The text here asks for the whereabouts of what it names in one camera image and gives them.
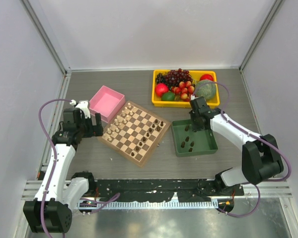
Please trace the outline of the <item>green piece tray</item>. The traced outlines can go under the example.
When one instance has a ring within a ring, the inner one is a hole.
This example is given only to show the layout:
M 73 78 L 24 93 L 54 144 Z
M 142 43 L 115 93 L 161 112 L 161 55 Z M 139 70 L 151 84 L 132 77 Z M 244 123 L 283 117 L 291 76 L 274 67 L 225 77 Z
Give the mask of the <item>green piece tray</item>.
M 171 130 L 177 157 L 210 155 L 218 150 L 213 132 L 209 129 L 194 132 L 190 119 L 173 121 Z

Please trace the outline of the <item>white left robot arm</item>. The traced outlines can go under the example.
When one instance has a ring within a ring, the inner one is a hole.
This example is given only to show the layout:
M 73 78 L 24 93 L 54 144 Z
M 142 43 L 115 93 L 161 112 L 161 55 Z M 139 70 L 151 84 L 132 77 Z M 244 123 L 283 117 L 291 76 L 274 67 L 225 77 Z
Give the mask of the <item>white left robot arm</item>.
M 63 124 L 53 136 L 45 135 L 51 145 L 51 155 L 41 186 L 33 200 L 26 201 L 23 213 L 34 233 L 65 234 L 69 231 L 73 212 L 83 196 L 96 193 L 96 183 L 90 172 L 77 173 L 65 186 L 70 164 L 83 138 L 102 136 L 101 116 L 95 114 L 92 123 L 88 101 L 69 101 L 71 107 L 63 111 Z

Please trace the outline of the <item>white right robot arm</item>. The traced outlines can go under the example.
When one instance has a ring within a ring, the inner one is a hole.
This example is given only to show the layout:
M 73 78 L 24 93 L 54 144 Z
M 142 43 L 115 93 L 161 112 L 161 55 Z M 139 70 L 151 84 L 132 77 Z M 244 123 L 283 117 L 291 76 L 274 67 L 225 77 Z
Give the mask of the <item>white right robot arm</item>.
M 215 190 L 227 195 L 234 185 L 257 185 L 284 171 L 284 164 L 275 138 L 255 133 L 232 120 L 223 110 L 211 109 L 205 98 L 191 97 L 193 131 L 208 129 L 216 132 L 241 151 L 241 165 L 215 175 Z

